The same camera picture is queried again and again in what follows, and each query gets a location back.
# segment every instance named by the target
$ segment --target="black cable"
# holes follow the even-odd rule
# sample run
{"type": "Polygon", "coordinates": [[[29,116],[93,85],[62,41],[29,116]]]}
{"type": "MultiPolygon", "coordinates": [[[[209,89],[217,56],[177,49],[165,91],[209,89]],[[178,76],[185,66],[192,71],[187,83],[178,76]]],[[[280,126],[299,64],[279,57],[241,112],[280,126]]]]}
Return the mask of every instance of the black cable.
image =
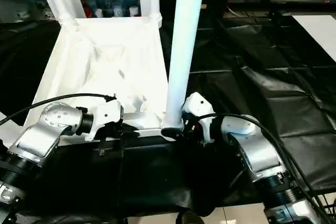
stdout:
{"type": "Polygon", "coordinates": [[[6,118],[2,119],[0,121],[0,126],[3,125],[4,123],[6,123],[7,121],[9,121],[10,119],[12,119],[13,117],[20,115],[26,111],[29,111],[33,108],[36,108],[38,106],[41,106],[43,104],[49,103],[49,102],[54,102],[54,101],[58,101],[58,100],[62,100],[62,99],[66,99],[66,98],[72,98],[72,97],[102,97],[104,98],[107,102],[113,100],[114,98],[109,96],[109,95],[104,95],[104,94],[93,94],[93,93],[79,93],[79,94],[66,94],[66,95],[61,95],[59,97],[54,97],[54,98],[50,98],[44,101],[40,101],[37,103],[34,103],[30,106],[27,106],[17,112],[15,112],[12,115],[7,116],[6,118]]]}
{"type": "Polygon", "coordinates": [[[308,201],[317,209],[317,211],[319,212],[319,214],[321,215],[321,217],[323,219],[325,219],[325,221],[327,223],[330,223],[330,219],[327,216],[327,213],[324,209],[324,206],[320,200],[320,198],[317,196],[315,190],[312,188],[312,186],[310,185],[310,183],[307,180],[306,175],[303,173],[302,169],[300,168],[299,164],[296,162],[296,160],[294,159],[293,155],[287,150],[287,148],[285,147],[285,145],[283,144],[283,142],[281,142],[280,140],[278,140],[277,138],[275,138],[272,133],[265,128],[262,124],[260,124],[259,122],[244,116],[244,115],[239,115],[239,114],[232,114],[232,113],[212,113],[212,114],[207,114],[207,115],[202,115],[199,116],[197,118],[197,120],[201,120],[204,118],[210,118],[213,116],[232,116],[235,118],[240,118],[240,119],[244,119],[248,122],[251,122],[253,124],[255,124],[256,126],[258,126],[259,128],[261,128],[264,132],[266,132],[269,137],[272,140],[273,145],[275,146],[276,150],[279,153],[279,156],[281,157],[282,161],[284,162],[285,166],[287,167],[288,171],[291,173],[292,176],[295,175],[294,171],[291,168],[290,163],[288,162],[288,158],[289,157],[290,161],[294,164],[294,167],[296,168],[296,170],[298,171],[298,173],[300,174],[300,176],[302,177],[302,180],[304,181],[304,183],[307,185],[308,189],[311,191],[313,197],[316,199],[319,207],[316,205],[316,203],[313,201],[313,199],[310,197],[310,195],[308,195],[308,193],[301,188],[301,190],[303,191],[303,193],[305,194],[306,198],[308,199],[308,201]]]}
{"type": "Polygon", "coordinates": [[[329,214],[331,214],[331,208],[330,208],[329,203],[327,201],[327,198],[326,198],[326,196],[324,194],[323,194],[323,198],[324,198],[325,203],[327,204],[327,208],[329,210],[329,214]]]}

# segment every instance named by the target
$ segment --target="floor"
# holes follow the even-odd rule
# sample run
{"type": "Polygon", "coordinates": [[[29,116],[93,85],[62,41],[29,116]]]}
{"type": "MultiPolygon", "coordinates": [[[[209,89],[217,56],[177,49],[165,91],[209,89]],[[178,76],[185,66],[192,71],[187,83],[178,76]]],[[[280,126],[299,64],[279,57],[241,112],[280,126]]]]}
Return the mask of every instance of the floor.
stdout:
{"type": "MultiPolygon", "coordinates": [[[[336,199],[336,193],[325,195],[328,204],[336,199]]],[[[205,224],[268,224],[263,212],[262,204],[251,204],[234,207],[216,208],[209,216],[204,217],[205,224]]],[[[177,213],[165,215],[152,215],[145,217],[131,217],[129,224],[173,224],[177,213]]]]}

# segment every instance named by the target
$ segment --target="wrinkled black fabric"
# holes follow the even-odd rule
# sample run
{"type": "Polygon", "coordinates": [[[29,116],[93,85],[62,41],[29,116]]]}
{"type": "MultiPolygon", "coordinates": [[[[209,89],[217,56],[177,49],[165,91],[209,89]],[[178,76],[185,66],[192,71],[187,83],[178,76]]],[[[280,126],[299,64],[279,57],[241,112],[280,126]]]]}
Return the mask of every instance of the wrinkled black fabric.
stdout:
{"type": "MultiPolygon", "coordinates": [[[[167,72],[172,30],[169,22],[160,29],[167,72]]],[[[187,94],[201,93],[216,112],[256,117],[281,137],[313,187],[331,192],[335,68],[291,17],[213,21],[201,15],[187,94]]],[[[245,172],[230,185],[242,167],[221,142],[202,147],[150,137],[110,144],[105,157],[95,143],[57,148],[27,196],[25,213],[105,219],[191,209],[207,215],[216,206],[259,202],[245,172]]]]}

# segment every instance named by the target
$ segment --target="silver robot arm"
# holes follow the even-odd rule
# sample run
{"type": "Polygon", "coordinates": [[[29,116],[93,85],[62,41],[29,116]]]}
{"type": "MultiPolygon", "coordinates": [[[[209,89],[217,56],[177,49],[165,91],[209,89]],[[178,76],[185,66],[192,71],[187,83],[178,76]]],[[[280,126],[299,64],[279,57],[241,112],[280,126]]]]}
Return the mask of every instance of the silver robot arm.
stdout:
{"type": "Polygon", "coordinates": [[[99,105],[92,114],[85,108],[73,108],[61,102],[46,106],[38,122],[0,155],[0,223],[13,222],[10,214],[17,209],[62,135],[87,133],[85,140],[92,141],[98,129],[107,123],[121,125],[122,118],[123,108],[116,99],[99,105]]]}
{"type": "MultiPolygon", "coordinates": [[[[211,104],[199,93],[186,99],[183,111],[194,116],[214,113],[211,104]]],[[[245,116],[257,121],[252,116],[245,116]]],[[[264,213],[269,223],[322,223],[258,126],[231,116],[204,118],[200,124],[205,143],[212,143],[219,137],[237,147],[241,161],[264,202],[264,213]]]]}

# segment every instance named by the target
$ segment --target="black plastic sheet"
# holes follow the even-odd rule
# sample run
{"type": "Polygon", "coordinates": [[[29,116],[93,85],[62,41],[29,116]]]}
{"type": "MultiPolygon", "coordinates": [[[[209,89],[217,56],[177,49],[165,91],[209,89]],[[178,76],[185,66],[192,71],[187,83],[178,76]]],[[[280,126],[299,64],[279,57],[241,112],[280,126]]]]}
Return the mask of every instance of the black plastic sheet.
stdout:
{"type": "MultiPolygon", "coordinates": [[[[169,22],[160,29],[167,72],[172,30],[169,22]]],[[[199,92],[216,112],[256,117],[326,193],[336,190],[335,69],[291,17],[201,15],[187,94],[199,92]]],[[[191,209],[207,215],[216,206],[259,202],[246,173],[231,185],[242,166],[220,142],[201,147],[151,137],[110,144],[105,157],[93,143],[57,148],[27,197],[26,213],[106,219],[191,209]]]]}
{"type": "MultiPolygon", "coordinates": [[[[2,113],[9,115],[32,104],[59,31],[57,22],[0,24],[2,113]]],[[[23,125],[26,116],[17,116],[14,122],[23,125]]]]}

